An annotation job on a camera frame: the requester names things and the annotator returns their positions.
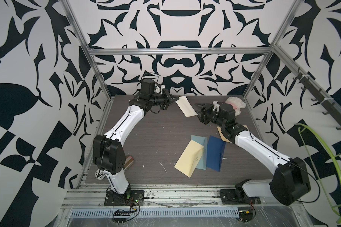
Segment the cream letter paper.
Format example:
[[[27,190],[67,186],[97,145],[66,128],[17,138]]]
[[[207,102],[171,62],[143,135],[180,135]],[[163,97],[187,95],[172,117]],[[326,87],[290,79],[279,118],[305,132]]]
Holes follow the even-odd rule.
[[[179,97],[176,103],[186,117],[197,115],[196,111],[193,109],[186,96]]]

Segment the tan yellow envelope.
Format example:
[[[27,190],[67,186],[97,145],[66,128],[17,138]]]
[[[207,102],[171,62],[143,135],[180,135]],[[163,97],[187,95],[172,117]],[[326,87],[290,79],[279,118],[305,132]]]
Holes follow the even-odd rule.
[[[235,124],[231,126],[226,127],[217,127],[218,132],[220,134],[220,137],[222,141],[230,142],[235,145],[239,145],[239,138],[244,135],[245,131],[248,131],[248,128],[244,127],[240,124]]]

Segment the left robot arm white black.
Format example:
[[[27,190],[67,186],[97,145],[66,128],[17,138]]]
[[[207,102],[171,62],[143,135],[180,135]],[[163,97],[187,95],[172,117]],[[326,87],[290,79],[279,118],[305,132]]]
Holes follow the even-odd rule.
[[[104,135],[94,138],[93,163],[99,169],[96,177],[106,177],[115,194],[129,197],[130,184],[125,177],[126,155],[123,146],[131,131],[152,111],[152,107],[166,110],[178,100],[165,86],[151,79],[144,79],[141,81],[140,91],[129,100],[127,110],[118,122]]]

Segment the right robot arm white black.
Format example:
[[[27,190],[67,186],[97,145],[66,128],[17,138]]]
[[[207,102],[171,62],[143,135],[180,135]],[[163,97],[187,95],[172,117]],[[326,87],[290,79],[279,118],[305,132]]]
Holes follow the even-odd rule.
[[[289,206],[311,191],[305,162],[290,158],[258,139],[245,126],[236,121],[234,108],[226,103],[197,103],[197,115],[204,125],[213,123],[231,143],[243,148],[260,161],[273,175],[270,180],[247,179],[235,186],[238,202],[255,197],[275,198]]]

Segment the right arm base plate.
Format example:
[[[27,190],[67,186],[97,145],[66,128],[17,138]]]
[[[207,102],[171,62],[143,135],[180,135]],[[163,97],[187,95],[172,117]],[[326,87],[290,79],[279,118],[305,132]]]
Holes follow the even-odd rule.
[[[248,197],[242,189],[221,189],[222,204],[261,204],[259,197]]]

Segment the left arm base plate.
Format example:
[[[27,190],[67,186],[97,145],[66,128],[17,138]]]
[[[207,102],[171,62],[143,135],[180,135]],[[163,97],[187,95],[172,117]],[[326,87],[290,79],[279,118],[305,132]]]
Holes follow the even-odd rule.
[[[112,190],[106,192],[104,206],[130,206],[135,202],[144,201],[145,191],[143,190],[128,190],[124,194],[118,194]]]

